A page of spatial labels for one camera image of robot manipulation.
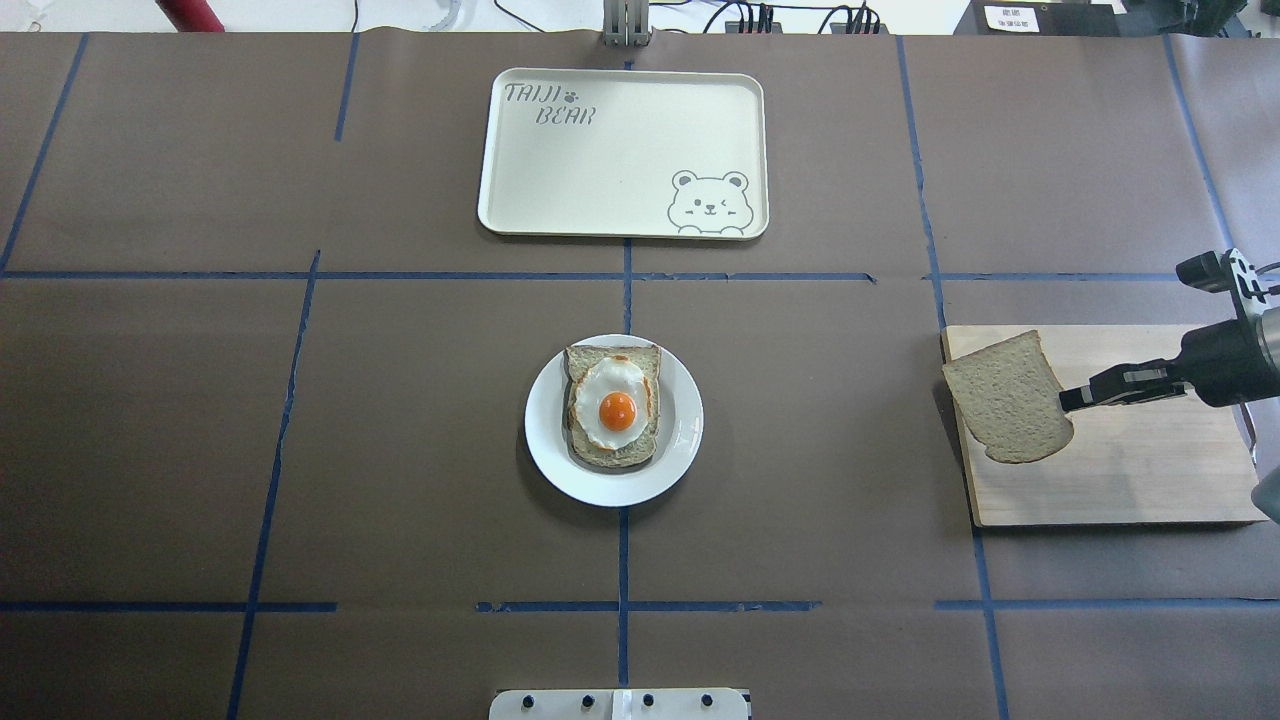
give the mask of fried egg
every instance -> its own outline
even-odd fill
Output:
[[[600,450],[618,450],[644,433],[653,415],[649,379],[626,355],[596,363],[579,380],[573,416]]]

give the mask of wooden cutting board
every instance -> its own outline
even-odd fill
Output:
[[[947,360],[1037,329],[1064,388],[1120,363],[1174,357],[1196,325],[951,325]],[[1079,410],[1075,438],[1038,462],[1002,465],[956,423],[978,527],[1252,523],[1257,474],[1230,407],[1188,395]]]

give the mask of bread slice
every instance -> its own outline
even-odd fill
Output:
[[[586,375],[586,372],[594,368],[600,360],[616,355],[625,355],[644,373],[653,391],[650,393],[653,396],[653,405],[649,407],[649,424],[645,425],[640,437],[617,450],[600,450],[591,445],[591,441],[586,437],[586,430],[582,429],[581,423],[573,415],[573,401],[577,398],[577,386],[582,380],[582,377]],[[658,450],[658,374],[662,369],[662,348],[657,345],[648,347],[571,345],[564,348],[564,368],[570,378],[568,411],[566,413],[566,418],[573,452],[585,462],[598,468],[630,468],[653,457],[653,454]]]
[[[942,374],[964,424],[996,462],[1043,460],[1075,434],[1036,331],[957,357]]]

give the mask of brown table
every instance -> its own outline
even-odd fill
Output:
[[[1172,266],[1280,255],[1277,63],[0,37],[0,716],[484,717],[620,684],[749,688],[756,717],[1280,715],[1280,528],[974,533],[938,347],[1225,318]],[[479,225],[492,78],[625,64],[760,81],[763,238]],[[620,331],[707,409],[684,480],[621,512],[521,434],[547,359]],[[1280,402],[1254,414],[1270,470]]]

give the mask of white plate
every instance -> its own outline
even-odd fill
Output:
[[[476,211],[508,234],[759,237],[764,91],[732,73],[504,70]]]
[[[573,345],[626,347],[657,345],[630,334],[602,334]],[[543,475],[570,497],[603,507],[644,502],[676,484],[703,441],[703,396],[680,360],[662,350],[658,373],[658,450],[646,462],[617,470],[577,459],[564,428],[568,374],[557,352],[534,380],[525,404],[525,438]]]

